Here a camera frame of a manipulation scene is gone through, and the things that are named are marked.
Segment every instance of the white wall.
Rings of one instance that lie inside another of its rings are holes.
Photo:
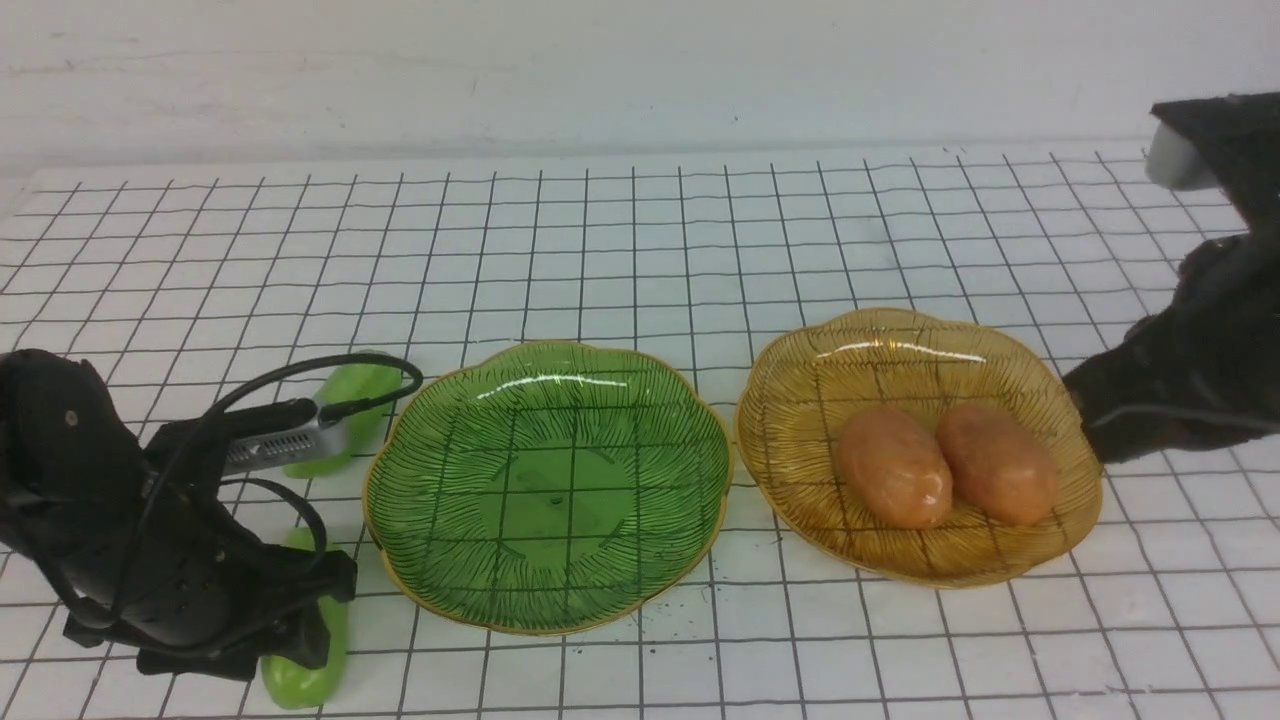
[[[1137,136],[1280,88],[1277,29],[1277,0],[0,0],[0,168]]]

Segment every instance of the amber glass plate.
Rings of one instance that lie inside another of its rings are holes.
[[[719,416],[662,361],[535,342],[445,375],[365,484],[388,571],[420,605],[525,634],[626,615],[707,553],[732,475]]]
[[[955,501],[937,528],[887,527],[833,465],[845,421],[888,402],[931,430],[955,402],[1001,407],[1057,462],[1052,515],[1015,528]],[[859,568],[936,587],[1006,580],[1084,539],[1102,507],[1102,468],[1066,388],[1018,341],[896,309],[859,310],[773,341],[737,406],[739,451],[764,497],[800,536]]]

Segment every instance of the plate rim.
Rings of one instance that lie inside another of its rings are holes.
[[[740,411],[741,407],[742,407],[742,400],[745,400],[746,396],[753,391],[755,383],[759,379],[758,375],[756,375],[756,370],[760,369],[760,359],[764,357],[776,345],[781,343],[782,341],[785,341],[786,338],[788,338],[791,336],[808,334],[808,333],[810,333],[813,331],[818,331],[818,329],[822,329],[822,328],[824,328],[827,325],[831,325],[831,324],[836,323],[837,320],[847,319],[847,318],[851,318],[851,316],[859,315],[859,314],[872,314],[872,313],[890,313],[890,314],[901,315],[901,316],[906,316],[906,318],[919,318],[919,319],[924,320],[925,325],[932,325],[932,327],[938,327],[938,328],[947,328],[947,327],[970,328],[972,327],[972,328],[977,328],[979,332],[996,333],[996,334],[998,334],[998,336],[1001,336],[1004,338],[1007,338],[1021,352],[1024,352],[1029,357],[1034,359],[1036,363],[1039,363],[1039,364],[1043,365],[1043,361],[1039,359],[1038,355],[1036,355],[1036,352],[1030,347],[1027,347],[1027,345],[1023,343],[1020,340],[1018,340],[1018,338],[1015,338],[1015,337],[1012,337],[1010,334],[1002,333],[1002,332],[1000,332],[1000,331],[997,331],[995,328],[989,328],[987,325],[980,325],[980,324],[977,324],[977,323],[961,323],[961,322],[956,322],[956,320],[943,320],[941,318],[936,318],[936,316],[928,315],[925,313],[920,313],[920,311],[916,311],[916,310],[906,310],[904,307],[891,307],[891,306],[859,307],[859,309],[855,309],[855,310],[850,310],[847,313],[841,313],[840,315],[836,315],[835,318],[832,318],[832,319],[829,319],[827,322],[818,323],[815,325],[804,325],[804,327],[796,328],[794,331],[790,331],[790,332],[780,334],[778,337],[776,337],[772,341],[769,341],[769,343],[764,346],[764,350],[762,350],[760,354],[756,355],[755,361],[751,363],[751,369],[750,369],[750,372],[746,375],[746,384],[742,387],[741,395],[739,395],[737,405],[735,406],[735,414],[733,414],[733,443],[737,447],[739,456],[742,459],[742,465],[744,465],[744,468],[746,468],[746,473],[749,475],[751,475],[751,480],[755,482],[756,489],[759,489],[760,495],[764,496],[764,501],[769,503],[769,509],[773,510],[774,515],[777,515],[783,523],[787,524],[788,528],[791,528],[791,530],[794,533],[796,533],[797,536],[800,536],[801,538],[804,538],[805,542],[808,542],[810,546],[820,550],[823,553],[826,553],[826,555],[828,555],[831,557],[835,557],[836,560],[840,560],[841,562],[845,562],[847,565],[852,565],[854,568],[858,568],[859,570],[867,570],[869,573],[876,573],[878,575],[883,575],[886,578],[891,578],[891,579],[900,580],[900,582],[904,582],[904,583],[911,583],[911,584],[915,584],[915,585],[931,587],[931,588],[940,588],[940,589],[959,589],[959,588],[973,588],[973,587],[983,587],[983,585],[1000,584],[1000,583],[1004,583],[1004,582],[1007,582],[1007,580],[1011,580],[1014,578],[1024,575],[1025,573],[1030,571],[1032,568],[1043,565],[1043,564],[1050,562],[1050,561],[1052,561],[1052,560],[1055,560],[1057,557],[1061,557],[1061,556],[1071,552],[1071,550],[1074,550],[1076,546],[1079,546],[1082,542],[1084,542],[1084,538],[1087,538],[1093,532],[1093,528],[1097,527],[1098,519],[1102,515],[1103,496],[1106,495],[1105,491],[1103,491],[1103,487],[1102,487],[1102,480],[1103,480],[1105,470],[1103,470],[1102,464],[1098,462],[1097,455],[1093,452],[1092,447],[1089,447],[1089,459],[1091,459],[1091,466],[1092,466],[1091,470],[1089,470],[1089,475],[1092,477],[1092,475],[1096,474],[1097,479],[1093,482],[1094,489],[1093,489],[1092,495],[1094,497],[1094,501],[1091,503],[1092,511],[1089,512],[1091,516],[1088,518],[1088,520],[1089,520],[1089,523],[1088,523],[1089,532],[1087,532],[1083,536],[1080,536],[1080,538],[1078,541],[1075,541],[1074,543],[1071,543],[1069,546],[1064,546],[1064,548],[1062,548],[1061,552],[1059,552],[1059,553],[1056,553],[1056,555],[1053,555],[1051,557],[1046,557],[1044,560],[1037,562],[1036,565],[1032,565],[1030,568],[1028,568],[1027,570],[1024,570],[1021,573],[1016,573],[1016,574],[1007,575],[1007,577],[1001,577],[1000,574],[991,574],[991,573],[982,573],[982,574],[979,574],[979,573],[972,573],[972,574],[966,574],[966,575],[963,575],[963,577],[950,577],[950,578],[938,579],[938,578],[920,578],[920,577],[916,577],[916,575],[908,575],[908,574],[897,573],[895,570],[888,570],[888,569],[884,569],[884,568],[876,568],[876,566],[868,565],[865,562],[860,562],[860,561],[858,561],[855,559],[846,557],[846,556],[836,552],[831,547],[828,547],[826,543],[819,542],[813,536],[810,536],[804,529],[801,529],[791,519],[790,515],[787,515],[781,507],[778,507],[778,505],[774,502],[773,497],[764,489],[764,484],[756,477],[755,470],[751,468],[751,464],[746,461],[746,452],[744,451],[744,448],[749,447],[750,445],[742,442],[742,432],[741,432],[742,423],[744,423],[744,416],[742,416],[742,413]],[[1085,441],[1085,446],[1088,447],[1088,441]],[[916,532],[924,533],[924,532],[928,532],[928,530],[916,530]]]
[[[426,391],[429,388],[431,388],[436,383],[440,383],[440,382],[443,382],[443,380],[445,380],[448,378],[452,378],[454,375],[460,375],[460,374],[463,374],[463,373],[477,370],[477,369],[488,365],[489,363],[493,363],[494,360],[498,360],[499,357],[502,357],[504,355],[509,355],[509,354],[513,354],[513,352],[521,351],[521,350],[527,351],[529,348],[536,347],[536,346],[550,346],[550,345],[567,346],[567,347],[577,347],[577,348],[584,348],[584,350],[590,351],[590,352],[600,352],[600,354],[605,354],[605,355],[609,355],[609,354],[636,355],[636,356],[643,357],[645,360],[650,360],[653,363],[657,363],[660,368],[663,368],[664,370],[667,370],[668,373],[671,373],[672,375],[675,375],[681,382],[681,384],[684,386],[685,392],[687,393],[689,398],[691,400],[694,407],[698,409],[698,410],[700,410],[700,411],[703,411],[703,413],[705,413],[705,414],[708,414],[708,415],[710,415],[710,418],[713,420],[716,420],[716,425],[719,428],[719,437],[724,441],[726,475],[724,475],[724,479],[722,482],[723,488],[719,492],[719,512],[716,516],[716,521],[713,524],[712,533],[707,538],[707,542],[703,544],[703,547],[696,553],[694,553],[692,560],[689,562],[687,566],[685,566],[684,570],[681,570],[680,573],[676,573],[675,578],[669,583],[664,584],[657,592],[650,593],[650,594],[645,594],[645,596],[640,597],[640,600],[637,600],[636,602],[628,605],[626,609],[623,609],[623,610],[621,610],[618,612],[614,612],[613,615],[611,615],[611,616],[608,616],[608,618],[605,618],[603,620],[595,620],[595,621],[591,621],[591,623],[586,623],[586,624],[581,624],[581,625],[575,625],[572,628],[554,629],[554,630],[529,630],[529,629],[525,629],[525,628],[511,628],[511,626],[500,625],[500,624],[497,624],[497,623],[477,623],[475,620],[470,620],[470,619],[462,618],[462,616],[460,616],[460,615],[457,615],[454,612],[449,612],[449,611],[447,611],[447,610],[444,610],[444,609],[442,609],[442,607],[439,607],[439,606],[436,606],[434,603],[430,603],[430,602],[425,601],[424,598],[419,597],[417,593],[415,593],[413,591],[411,591],[408,587],[404,585],[404,583],[401,580],[399,575],[396,573],[394,568],[392,566],[390,556],[387,553],[387,548],[383,547],[383,543],[381,543],[381,541],[378,537],[378,530],[375,529],[375,527],[374,527],[374,524],[371,521],[371,518],[369,515],[369,484],[372,480],[374,468],[376,468],[378,464],[381,461],[383,454],[387,452],[387,448],[390,447],[392,441],[396,438],[396,432],[399,429],[401,420],[404,419],[404,416],[408,414],[410,407],[412,407],[412,405],[415,402],[417,402],[417,400],[421,398],[426,393]],[[484,360],[481,360],[479,363],[474,363],[471,365],[463,365],[462,368],[458,368],[456,370],[449,370],[448,373],[445,373],[445,374],[435,378],[434,380],[424,384],[421,389],[419,389],[416,393],[413,393],[413,396],[408,400],[408,404],[404,405],[404,409],[396,416],[396,419],[392,423],[392,427],[390,427],[390,429],[389,429],[389,432],[387,434],[387,441],[381,445],[381,447],[378,448],[378,452],[374,454],[374,457],[369,462],[369,468],[365,470],[365,479],[364,479],[364,482],[361,484],[361,488],[360,488],[361,519],[364,520],[365,528],[369,530],[369,537],[372,541],[374,547],[378,550],[378,556],[381,560],[381,565],[383,565],[383,569],[387,571],[387,575],[390,578],[390,580],[396,585],[396,588],[399,589],[402,594],[404,594],[406,597],[408,597],[410,600],[412,600],[419,607],[422,607],[424,610],[428,610],[429,612],[431,612],[434,615],[439,615],[440,618],[445,618],[448,620],[453,620],[454,623],[461,623],[463,625],[470,625],[472,628],[484,628],[484,629],[488,629],[488,630],[495,630],[495,632],[499,632],[499,633],[506,633],[506,634],[512,634],[512,635],[525,635],[525,637],[559,637],[559,635],[570,635],[570,634],[573,634],[573,633],[582,633],[582,632],[586,632],[586,630],[591,630],[594,628],[608,625],[609,623],[617,621],[617,620],[620,620],[622,618],[626,618],[627,615],[631,615],[639,607],[641,607],[644,603],[646,603],[650,600],[654,600],[654,598],[657,598],[657,597],[667,593],[668,591],[671,591],[671,588],[676,587],[680,583],[680,580],[682,580],[684,578],[689,577],[689,574],[692,573],[694,569],[698,568],[698,565],[703,561],[703,559],[707,557],[707,553],[710,552],[712,546],[716,544],[716,541],[719,538],[719,533],[721,533],[721,530],[724,527],[724,518],[726,518],[726,514],[728,511],[728,496],[730,496],[730,491],[733,487],[733,474],[735,474],[735,470],[736,470],[736,466],[737,466],[736,445],[737,445],[736,443],[736,436],[730,432],[728,423],[726,423],[724,419],[719,416],[719,413],[717,413],[716,409],[712,407],[712,405],[709,402],[707,402],[705,400],[701,398],[701,396],[698,395],[696,388],[694,388],[694,384],[689,380],[689,378],[686,378],[684,374],[681,374],[680,370],[677,370],[675,366],[672,366],[666,360],[662,360],[660,357],[655,357],[653,355],[649,355],[648,352],[641,352],[639,350],[631,350],[631,348],[625,348],[625,347],[598,347],[598,346],[594,346],[594,345],[589,345],[586,342],[580,342],[580,341],[573,341],[573,340],[534,340],[534,341],[522,342],[522,343],[513,345],[511,347],[503,348],[503,350],[500,350],[498,352],[494,352],[493,355],[490,355],[489,357],[486,357],[486,359],[484,359]]]

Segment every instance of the green plate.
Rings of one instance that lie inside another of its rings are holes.
[[[689,573],[716,539],[731,475],[724,424],[673,369],[538,342],[410,402],[370,468],[365,520],[428,610],[559,634]]]

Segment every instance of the grid mat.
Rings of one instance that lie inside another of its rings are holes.
[[[884,150],[49,172],[0,224],[0,348],[88,359],[145,439],[292,360],[387,350],[430,375],[526,340],[655,355],[726,418],[778,334],[855,307],[1000,328],[1057,372],[1167,304],[1242,229],[1142,149]],[[260,395],[314,392],[319,377]],[[1108,468],[1094,532],[1011,583],[936,592],[780,527],[739,471],[712,553],[567,638],[467,628],[398,594],[361,524],[365,461],[288,480],[360,561],[351,656],[314,717],[1254,719],[1280,707],[1280,445]],[[269,539],[296,515],[224,496]],[[0,710],[278,716],[260,683],[143,678],[61,638],[0,556]]]

